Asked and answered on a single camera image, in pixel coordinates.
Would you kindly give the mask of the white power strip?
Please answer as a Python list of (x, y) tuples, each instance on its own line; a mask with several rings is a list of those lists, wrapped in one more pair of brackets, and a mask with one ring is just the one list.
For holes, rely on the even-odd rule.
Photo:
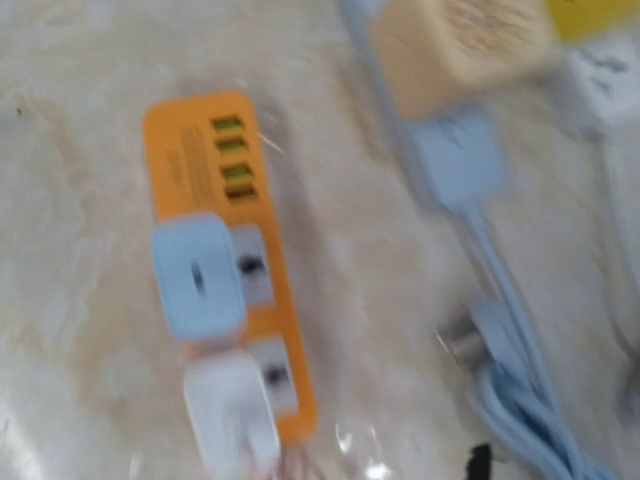
[(617, 178), (625, 147), (621, 125), (639, 110), (639, 60), (627, 37), (601, 36), (566, 52), (561, 79), (565, 82), (561, 100), (569, 123), (592, 139), (598, 149), (605, 237), (614, 242), (603, 251), (616, 254), (633, 294), (638, 296), (639, 270), (629, 253)]

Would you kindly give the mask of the white charger with cable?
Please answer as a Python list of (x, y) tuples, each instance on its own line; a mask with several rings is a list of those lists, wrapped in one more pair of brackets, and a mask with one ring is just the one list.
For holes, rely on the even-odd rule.
[(305, 355), (280, 345), (194, 352), (183, 382), (198, 453), (211, 479), (271, 473), (318, 423)]

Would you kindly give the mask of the blue plug adapter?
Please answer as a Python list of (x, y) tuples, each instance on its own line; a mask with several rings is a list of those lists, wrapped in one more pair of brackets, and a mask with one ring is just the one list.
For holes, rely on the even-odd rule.
[(213, 213), (156, 225), (151, 254), (172, 336), (185, 342), (230, 338), (246, 327), (247, 306), (229, 228)]

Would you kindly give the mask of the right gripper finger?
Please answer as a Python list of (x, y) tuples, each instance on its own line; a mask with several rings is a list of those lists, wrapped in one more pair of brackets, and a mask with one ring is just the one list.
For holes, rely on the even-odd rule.
[(466, 480), (491, 480), (493, 470), (493, 450), (489, 443), (474, 446), (469, 452), (465, 466)]

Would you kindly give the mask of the beige cube socket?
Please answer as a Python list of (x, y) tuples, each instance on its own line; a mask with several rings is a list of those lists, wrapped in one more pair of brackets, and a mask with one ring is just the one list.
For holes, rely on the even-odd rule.
[(559, 52), (541, 1), (387, 1), (367, 29), (392, 102), (407, 120), (540, 73)]

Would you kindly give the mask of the blue power strip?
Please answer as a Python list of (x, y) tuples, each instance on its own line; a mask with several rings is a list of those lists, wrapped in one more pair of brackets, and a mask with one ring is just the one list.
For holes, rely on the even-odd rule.
[(439, 206), (464, 223), (499, 291), (473, 302), (437, 333), (445, 351), (470, 370), (478, 415), (515, 458), (544, 479), (612, 478), (566, 425), (531, 317), (491, 238), (484, 208), (506, 189), (510, 176), (489, 113), (471, 102), (433, 117), (403, 119), (366, 33), (375, 13), (372, 2), (338, 6), (416, 202)]

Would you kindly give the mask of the yellow cube socket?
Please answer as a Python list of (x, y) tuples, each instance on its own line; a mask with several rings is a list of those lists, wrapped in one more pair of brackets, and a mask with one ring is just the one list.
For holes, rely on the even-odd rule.
[(545, 0), (544, 4), (564, 43), (603, 32), (639, 11), (637, 0)]

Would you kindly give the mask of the orange power strip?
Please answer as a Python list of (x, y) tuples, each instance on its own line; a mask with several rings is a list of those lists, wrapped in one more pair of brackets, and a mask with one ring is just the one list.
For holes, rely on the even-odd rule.
[(213, 213), (231, 233), (247, 321), (221, 340), (305, 355), (254, 103), (232, 90), (160, 103), (143, 132), (157, 224)]

